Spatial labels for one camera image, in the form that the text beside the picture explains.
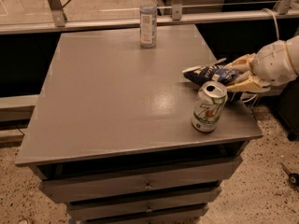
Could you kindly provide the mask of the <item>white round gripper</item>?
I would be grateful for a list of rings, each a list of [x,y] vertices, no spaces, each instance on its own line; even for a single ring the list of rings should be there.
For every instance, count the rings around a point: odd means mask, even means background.
[[[241,73],[252,71],[257,76],[227,86],[229,92],[264,92],[298,77],[298,41],[278,40],[262,47],[256,54],[243,55],[224,66]]]

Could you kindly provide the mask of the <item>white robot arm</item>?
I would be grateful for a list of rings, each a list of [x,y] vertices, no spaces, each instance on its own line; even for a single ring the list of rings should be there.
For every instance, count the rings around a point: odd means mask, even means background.
[[[299,76],[299,36],[273,42],[257,53],[244,55],[228,63],[224,68],[241,73],[226,86],[229,92],[262,93],[285,85]]]

